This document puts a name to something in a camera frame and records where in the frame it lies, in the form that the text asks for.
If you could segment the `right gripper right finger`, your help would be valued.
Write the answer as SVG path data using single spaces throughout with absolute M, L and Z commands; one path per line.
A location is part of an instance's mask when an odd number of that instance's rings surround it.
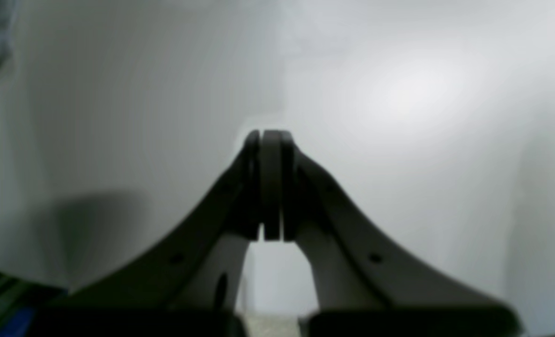
M 280 133 L 283 232 L 312 269 L 306 337 L 519 337 L 512 309 L 437 271 L 377 228 L 320 164 Z

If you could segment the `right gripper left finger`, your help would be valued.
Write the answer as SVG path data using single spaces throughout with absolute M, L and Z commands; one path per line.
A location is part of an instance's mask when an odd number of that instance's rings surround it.
M 35 315 L 28 337 L 245 337 L 234 313 L 252 241 L 280 240 L 282 135 L 253 131 L 200 203 L 126 267 Z

